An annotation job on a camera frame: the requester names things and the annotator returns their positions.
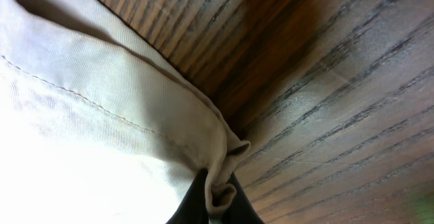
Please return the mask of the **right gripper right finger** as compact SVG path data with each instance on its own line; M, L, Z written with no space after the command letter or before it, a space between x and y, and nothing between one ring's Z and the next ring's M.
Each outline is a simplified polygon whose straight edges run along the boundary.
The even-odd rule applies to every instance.
M264 224L264 221L253 209L248 197L243 191L242 186L232 173L229 183L232 184L237 193L227 211L222 216L223 224Z

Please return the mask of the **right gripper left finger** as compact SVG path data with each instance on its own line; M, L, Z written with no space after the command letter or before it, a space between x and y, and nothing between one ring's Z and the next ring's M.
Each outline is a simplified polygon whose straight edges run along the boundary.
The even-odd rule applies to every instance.
M208 224L208 212L205 207L205 180L208 171L198 172L176 212L167 224Z

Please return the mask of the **beige shorts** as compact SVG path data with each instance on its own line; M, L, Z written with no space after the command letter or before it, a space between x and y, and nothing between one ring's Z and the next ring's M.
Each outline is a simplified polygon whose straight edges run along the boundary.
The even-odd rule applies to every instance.
M166 223L200 171L212 223L249 149L97 0L1 0L2 223Z

